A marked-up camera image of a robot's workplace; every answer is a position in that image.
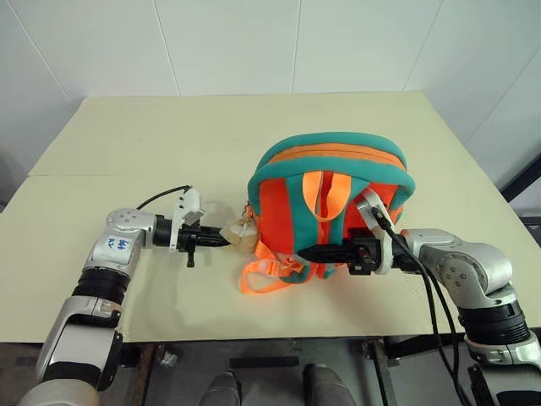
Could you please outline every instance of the handwritten label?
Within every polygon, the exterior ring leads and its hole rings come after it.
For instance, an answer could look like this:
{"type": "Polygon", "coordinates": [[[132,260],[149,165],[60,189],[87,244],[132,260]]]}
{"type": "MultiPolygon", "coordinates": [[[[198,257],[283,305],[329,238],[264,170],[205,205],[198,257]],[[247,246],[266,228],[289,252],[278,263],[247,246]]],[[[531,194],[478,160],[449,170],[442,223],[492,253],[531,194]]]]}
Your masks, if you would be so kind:
{"type": "Polygon", "coordinates": [[[107,239],[107,246],[111,250],[125,251],[128,249],[129,243],[130,241],[126,239],[114,239],[114,238],[107,239]]]}

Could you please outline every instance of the floor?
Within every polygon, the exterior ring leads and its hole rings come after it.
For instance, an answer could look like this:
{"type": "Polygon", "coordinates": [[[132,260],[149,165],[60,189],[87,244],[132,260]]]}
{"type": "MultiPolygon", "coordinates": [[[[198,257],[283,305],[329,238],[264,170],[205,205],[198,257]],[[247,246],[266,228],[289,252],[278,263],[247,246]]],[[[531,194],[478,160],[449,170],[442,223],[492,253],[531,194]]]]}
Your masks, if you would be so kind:
{"type": "MultiPolygon", "coordinates": [[[[154,366],[145,406],[197,406],[212,378],[230,370],[231,358],[262,356],[296,356],[299,366],[234,370],[243,384],[244,406],[303,406],[302,370],[307,363],[333,368],[358,406],[382,405],[373,362],[365,358],[358,340],[248,340],[179,343],[167,348],[178,356],[178,362],[174,367],[154,366]]],[[[36,384],[36,356],[37,349],[0,344],[0,406],[15,405],[36,384]]],[[[472,361],[465,348],[461,348],[461,360],[461,379],[468,387],[466,368],[472,361]]],[[[101,406],[129,406],[135,373],[135,369],[119,369],[115,382],[101,393],[101,406]]],[[[458,405],[437,353],[401,359],[391,367],[391,377],[400,406],[458,405]]]]}

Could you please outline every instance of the white wall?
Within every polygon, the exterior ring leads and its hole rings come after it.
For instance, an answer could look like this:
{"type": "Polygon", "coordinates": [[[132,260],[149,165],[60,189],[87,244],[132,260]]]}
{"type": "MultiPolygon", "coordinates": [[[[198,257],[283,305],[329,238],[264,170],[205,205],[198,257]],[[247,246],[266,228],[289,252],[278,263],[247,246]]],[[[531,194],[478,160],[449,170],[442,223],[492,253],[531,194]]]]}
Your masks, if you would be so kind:
{"type": "Polygon", "coordinates": [[[519,194],[511,205],[519,216],[539,216],[541,207],[541,178],[519,194]]]}
{"type": "Polygon", "coordinates": [[[422,89],[501,186],[541,152],[540,20],[539,0],[0,0],[0,200],[109,95],[422,89]]]}

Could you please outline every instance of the orange strap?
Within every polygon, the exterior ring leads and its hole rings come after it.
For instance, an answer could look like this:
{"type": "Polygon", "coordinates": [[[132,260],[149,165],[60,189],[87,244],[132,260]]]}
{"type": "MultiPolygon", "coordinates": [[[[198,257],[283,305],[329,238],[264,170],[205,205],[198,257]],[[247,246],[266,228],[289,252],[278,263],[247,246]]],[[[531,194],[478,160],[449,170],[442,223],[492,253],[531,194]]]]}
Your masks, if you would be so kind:
{"type": "Polygon", "coordinates": [[[306,172],[303,175],[303,196],[306,206],[315,218],[320,222],[329,222],[336,218],[346,207],[347,200],[352,190],[352,178],[343,173],[334,173],[332,176],[331,189],[327,195],[327,215],[322,217],[317,214],[316,206],[320,197],[323,171],[306,172]]]}
{"type": "Polygon", "coordinates": [[[274,155],[267,163],[286,161],[304,156],[339,156],[391,164],[406,170],[398,156],[369,146],[324,142],[316,145],[293,146],[274,155]]]}
{"type": "Polygon", "coordinates": [[[258,241],[254,253],[260,258],[260,261],[251,262],[244,267],[243,275],[240,277],[240,290],[243,294],[266,294],[286,288],[291,283],[283,282],[279,277],[288,277],[293,272],[300,272],[304,268],[303,263],[292,261],[290,258],[279,261],[276,255],[261,240],[258,241]],[[248,283],[250,273],[261,273],[267,277],[277,279],[263,288],[252,289],[248,283]]]}

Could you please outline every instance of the cable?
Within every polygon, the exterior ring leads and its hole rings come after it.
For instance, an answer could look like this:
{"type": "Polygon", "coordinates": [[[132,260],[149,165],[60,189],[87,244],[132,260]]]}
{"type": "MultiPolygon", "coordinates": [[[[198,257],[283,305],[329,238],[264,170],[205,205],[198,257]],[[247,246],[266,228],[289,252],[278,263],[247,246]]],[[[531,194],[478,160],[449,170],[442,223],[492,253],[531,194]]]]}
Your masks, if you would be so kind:
{"type": "Polygon", "coordinates": [[[438,350],[438,353],[440,354],[441,360],[443,361],[445,368],[447,369],[447,372],[449,372],[449,375],[451,375],[451,379],[453,380],[456,395],[460,399],[461,404],[463,404],[464,406],[471,406],[472,404],[467,399],[466,393],[464,392],[464,389],[462,388],[462,386],[460,385],[460,382],[458,381],[459,352],[458,352],[458,338],[456,336],[455,323],[452,319],[451,312],[449,311],[449,306],[447,305],[445,296],[443,295],[443,292],[441,291],[441,287],[438,284],[438,281],[436,280],[434,273],[432,273],[431,270],[425,267],[424,264],[407,247],[407,245],[404,244],[404,242],[398,238],[396,233],[391,228],[391,223],[383,215],[380,209],[378,209],[377,207],[373,207],[372,214],[374,214],[374,217],[376,221],[378,222],[378,224],[380,225],[380,227],[383,228],[387,234],[389,234],[391,239],[395,243],[397,243],[402,248],[402,250],[406,253],[406,255],[409,256],[412,259],[412,261],[415,262],[415,264],[418,266],[421,276],[423,277],[424,287],[426,290],[427,298],[429,300],[430,320],[432,322],[432,331],[434,333],[434,339],[436,341],[436,348],[438,350]],[[440,332],[438,331],[438,323],[437,323],[437,317],[436,317],[435,305],[434,305],[434,295],[432,294],[432,288],[430,286],[431,282],[434,284],[434,289],[436,293],[438,294],[438,298],[440,299],[441,305],[445,312],[445,316],[447,318],[447,321],[449,322],[449,327],[451,329],[451,337],[452,337],[452,342],[453,342],[453,367],[452,368],[451,368],[451,365],[449,364],[449,360],[447,359],[447,356],[445,355],[443,344],[441,342],[440,332]]]}
{"type": "Polygon", "coordinates": [[[184,193],[186,193],[188,190],[190,190],[192,187],[185,184],[184,186],[178,186],[177,188],[172,188],[169,190],[166,190],[164,192],[158,193],[157,195],[154,195],[150,197],[149,199],[145,200],[143,203],[137,206],[137,210],[141,210],[143,207],[151,203],[152,201],[161,198],[162,196],[169,195],[171,193],[178,192],[179,190],[183,190],[184,193]]]}

